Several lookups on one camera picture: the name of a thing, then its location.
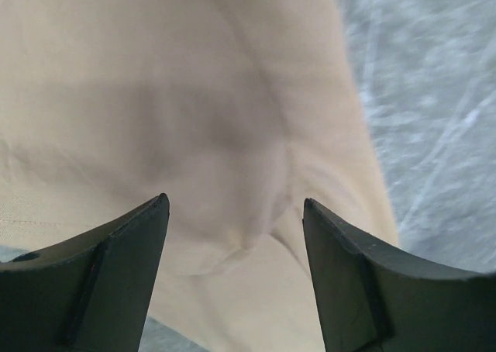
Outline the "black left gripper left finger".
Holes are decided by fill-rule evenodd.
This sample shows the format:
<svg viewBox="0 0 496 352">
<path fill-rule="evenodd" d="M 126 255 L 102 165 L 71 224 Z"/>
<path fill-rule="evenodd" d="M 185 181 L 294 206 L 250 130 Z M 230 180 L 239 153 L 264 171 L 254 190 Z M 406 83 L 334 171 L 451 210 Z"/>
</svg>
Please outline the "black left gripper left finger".
<svg viewBox="0 0 496 352">
<path fill-rule="evenodd" d="M 137 351 L 170 215 L 160 194 L 1 264 L 3 351 Z"/>
</svg>

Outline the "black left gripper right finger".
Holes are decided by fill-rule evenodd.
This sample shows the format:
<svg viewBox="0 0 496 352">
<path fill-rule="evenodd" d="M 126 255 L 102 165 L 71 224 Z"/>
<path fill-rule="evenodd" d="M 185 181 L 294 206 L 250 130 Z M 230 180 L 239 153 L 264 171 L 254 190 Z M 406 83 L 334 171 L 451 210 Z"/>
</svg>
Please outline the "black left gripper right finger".
<svg viewBox="0 0 496 352">
<path fill-rule="evenodd" d="M 328 351 L 495 349 L 495 276 L 417 257 L 307 199 L 303 230 Z"/>
</svg>

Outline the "beige t shirt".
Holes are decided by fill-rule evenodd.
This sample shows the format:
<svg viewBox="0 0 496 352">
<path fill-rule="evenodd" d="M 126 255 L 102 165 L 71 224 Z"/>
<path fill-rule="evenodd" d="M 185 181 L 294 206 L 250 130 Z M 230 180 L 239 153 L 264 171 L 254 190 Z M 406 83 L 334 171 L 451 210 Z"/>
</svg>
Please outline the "beige t shirt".
<svg viewBox="0 0 496 352">
<path fill-rule="evenodd" d="M 314 198 L 397 243 L 336 0 L 1 0 L 1 242 L 165 193 L 150 307 L 211 351 L 324 348 Z"/>
</svg>

